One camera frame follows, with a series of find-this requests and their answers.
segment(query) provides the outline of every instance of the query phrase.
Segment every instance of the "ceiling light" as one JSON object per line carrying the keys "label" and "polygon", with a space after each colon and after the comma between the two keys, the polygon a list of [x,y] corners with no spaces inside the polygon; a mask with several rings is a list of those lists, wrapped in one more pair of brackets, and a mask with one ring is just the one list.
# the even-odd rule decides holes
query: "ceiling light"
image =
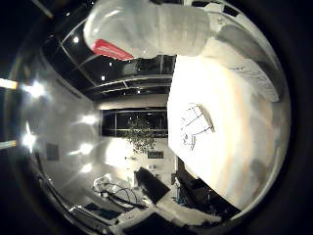
{"label": "ceiling light", "polygon": [[93,125],[94,123],[97,122],[97,119],[95,116],[89,115],[89,116],[84,116],[82,118],[82,122],[86,123],[86,124],[90,124]]}
{"label": "ceiling light", "polygon": [[29,129],[29,124],[27,123],[26,124],[26,134],[22,138],[22,144],[25,145],[26,147],[28,147],[30,153],[32,153],[32,148],[36,142],[36,139],[37,139],[36,136],[31,134],[30,129]]}
{"label": "ceiling light", "polygon": [[0,78],[0,86],[9,89],[17,89],[18,83],[13,80]]}
{"label": "ceiling light", "polygon": [[82,144],[80,145],[79,152],[83,155],[89,155],[92,151],[92,145],[91,144]]}
{"label": "ceiling light", "polygon": [[85,164],[80,170],[83,173],[88,173],[92,170],[92,164]]}
{"label": "ceiling light", "polygon": [[77,36],[75,36],[75,37],[72,39],[72,41],[73,41],[74,43],[78,43],[78,42],[79,42],[79,38],[78,38]]}

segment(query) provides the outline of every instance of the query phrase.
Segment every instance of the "wall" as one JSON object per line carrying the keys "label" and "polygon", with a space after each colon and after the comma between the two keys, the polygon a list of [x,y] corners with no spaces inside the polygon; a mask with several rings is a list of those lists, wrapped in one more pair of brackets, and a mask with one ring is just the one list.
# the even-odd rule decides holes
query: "wall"
{"label": "wall", "polygon": [[[82,173],[81,168],[96,160],[96,148],[88,156],[77,153],[82,143],[95,147],[99,141],[98,124],[94,126],[82,123],[82,116],[98,114],[92,101],[81,95],[73,96],[61,86],[57,79],[66,82],[41,59],[32,63],[32,75],[36,76],[45,88],[45,95],[39,99],[26,96],[23,100],[24,122],[29,122],[30,130],[37,136],[36,150],[39,152],[44,171],[52,179],[55,188],[70,202],[85,206],[89,199],[82,189],[91,190],[95,178],[107,172],[115,173],[109,165],[93,164],[93,170]],[[58,161],[47,161],[46,144],[58,145]]]}
{"label": "wall", "polygon": [[140,166],[156,165],[154,174],[160,175],[160,180],[170,184],[171,173],[175,171],[175,155],[168,148],[167,139],[156,140],[155,151],[163,151],[164,159],[148,159],[147,154],[135,154],[132,145],[124,138],[101,137],[101,144],[98,146],[98,156],[102,163],[116,167],[137,170]]}

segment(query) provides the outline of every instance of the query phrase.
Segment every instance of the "cable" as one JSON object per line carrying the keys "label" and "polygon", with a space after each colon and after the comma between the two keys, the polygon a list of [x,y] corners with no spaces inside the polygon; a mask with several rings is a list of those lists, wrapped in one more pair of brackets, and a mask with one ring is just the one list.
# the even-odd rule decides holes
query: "cable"
{"label": "cable", "polygon": [[130,191],[132,192],[132,194],[134,195],[134,198],[135,198],[135,200],[136,200],[136,204],[138,204],[138,198],[137,198],[136,194],[134,193],[134,191],[133,191],[132,189],[130,189],[130,188],[124,188],[124,187],[121,187],[121,186],[118,185],[118,184],[105,183],[105,182],[104,182],[104,183],[99,183],[99,184],[96,184],[96,185],[112,185],[112,186],[117,186],[117,187],[120,188],[120,190],[117,190],[117,192],[122,191],[122,190],[125,190],[129,202],[131,202],[131,201],[130,201],[129,194],[128,194],[127,190],[130,190]]}
{"label": "cable", "polygon": [[134,208],[138,208],[138,209],[146,209],[147,207],[144,206],[144,205],[141,205],[141,204],[134,204],[134,203],[131,203],[131,202],[127,202],[126,200],[123,200],[119,197],[117,197],[114,193],[112,192],[109,192],[108,190],[103,190],[101,192],[97,191],[95,189],[95,187],[92,187],[93,190],[96,192],[96,193],[100,193],[100,194],[103,194],[103,193],[107,193],[110,197],[112,197],[113,199],[117,200],[117,201],[120,201],[124,204],[127,204],[127,205],[130,205],[130,206],[133,206]]}

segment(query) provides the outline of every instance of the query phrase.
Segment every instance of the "desk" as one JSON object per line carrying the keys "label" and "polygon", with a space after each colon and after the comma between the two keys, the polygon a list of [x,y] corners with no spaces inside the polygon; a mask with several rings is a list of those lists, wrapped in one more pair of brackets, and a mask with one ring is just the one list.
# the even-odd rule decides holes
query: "desk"
{"label": "desk", "polygon": [[[211,117],[191,151],[182,145],[180,119],[189,104]],[[266,194],[282,165],[290,135],[286,96],[271,103],[243,78],[213,60],[178,56],[167,102],[168,144],[209,187],[240,210]]]}

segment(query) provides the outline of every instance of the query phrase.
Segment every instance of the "white table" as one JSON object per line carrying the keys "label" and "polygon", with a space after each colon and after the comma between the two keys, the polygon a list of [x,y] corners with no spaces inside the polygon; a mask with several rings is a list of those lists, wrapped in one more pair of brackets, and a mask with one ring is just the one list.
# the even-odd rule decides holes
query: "white table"
{"label": "white table", "polygon": [[[178,56],[167,103],[169,147],[229,203],[250,209],[273,183],[285,156],[290,120],[284,99],[264,100],[210,59]],[[183,146],[180,130],[190,103],[210,115],[215,129],[198,136],[192,151]]]}

